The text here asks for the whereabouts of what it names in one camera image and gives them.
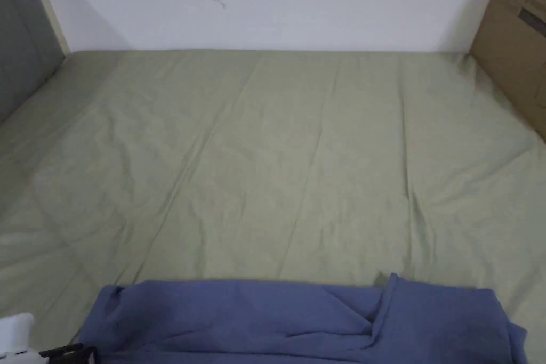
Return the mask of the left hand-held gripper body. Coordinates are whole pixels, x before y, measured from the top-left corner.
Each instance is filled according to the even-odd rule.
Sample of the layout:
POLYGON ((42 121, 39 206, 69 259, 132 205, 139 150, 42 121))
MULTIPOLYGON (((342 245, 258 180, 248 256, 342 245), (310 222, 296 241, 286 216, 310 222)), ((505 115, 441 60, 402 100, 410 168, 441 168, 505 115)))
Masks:
POLYGON ((30 313, 1 318, 1 363, 49 363, 29 345, 34 322, 30 313))

